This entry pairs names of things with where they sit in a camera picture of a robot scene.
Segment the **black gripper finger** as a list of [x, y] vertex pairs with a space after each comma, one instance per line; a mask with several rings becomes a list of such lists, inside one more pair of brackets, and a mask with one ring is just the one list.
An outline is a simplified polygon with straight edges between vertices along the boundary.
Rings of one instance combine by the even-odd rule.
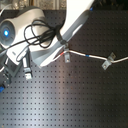
[[30, 67], [30, 57], [29, 54], [26, 54], [26, 56], [22, 59], [23, 67], [24, 67], [24, 73], [26, 80], [32, 79], [32, 70]]
[[12, 83], [11, 78], [16, 76], [16, 74], [20, 69], [20, 66], [16, 66], [16, 65], [11, 66], [10, 60], [8, 58], [3, 59], [1, 65], [2, 68], [0, 69], [0, 72], [2, 72], [3, 76], [6, 78], [5, 84], [9, 86]]

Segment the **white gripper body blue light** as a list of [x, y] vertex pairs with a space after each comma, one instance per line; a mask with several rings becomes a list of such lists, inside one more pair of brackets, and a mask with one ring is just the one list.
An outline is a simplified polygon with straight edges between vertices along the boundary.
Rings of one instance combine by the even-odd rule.
[[39, 37], [47, 30], [43, 26], [45, 16], [38, 7], [27, 7], [15, 18], [0, 23], [0, 44], [7, 50], [6, 55], [16, 65], [24, 58], [29, 45], [38, 43]]

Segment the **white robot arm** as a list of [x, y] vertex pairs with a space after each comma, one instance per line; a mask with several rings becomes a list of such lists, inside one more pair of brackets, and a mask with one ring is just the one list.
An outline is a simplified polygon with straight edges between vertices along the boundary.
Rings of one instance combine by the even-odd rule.
[[29, 6], [14, 18], [4, 19], [0, 23], [0, 56], [6, 83], [11, 83], [21, 65], [25, 76], [32, 78], [29, 59], [39, 67], [54, 60], [60, 49], [84, 25], [94, 0], [67, 0], [66, 18], [55, 27], [50, 26], [44, 12], [35, 6]]

